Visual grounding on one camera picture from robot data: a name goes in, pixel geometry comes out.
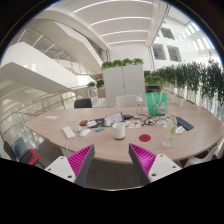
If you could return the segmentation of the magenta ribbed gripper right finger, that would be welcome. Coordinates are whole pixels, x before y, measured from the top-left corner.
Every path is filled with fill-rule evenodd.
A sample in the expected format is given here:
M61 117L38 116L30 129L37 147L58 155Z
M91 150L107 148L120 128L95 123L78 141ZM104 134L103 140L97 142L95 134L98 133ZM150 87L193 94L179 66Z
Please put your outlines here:
M132 143L129 144L129 155L142 185L147 185L181 170L181 167L165 154L155 155Z

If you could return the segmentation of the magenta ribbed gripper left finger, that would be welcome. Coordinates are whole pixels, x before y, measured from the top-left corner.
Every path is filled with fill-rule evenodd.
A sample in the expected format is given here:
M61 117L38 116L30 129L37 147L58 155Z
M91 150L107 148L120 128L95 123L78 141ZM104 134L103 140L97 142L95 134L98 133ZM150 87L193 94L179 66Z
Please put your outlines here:
M46 171L83 187L94 155L95 148L91 144L68 157L59 156Z

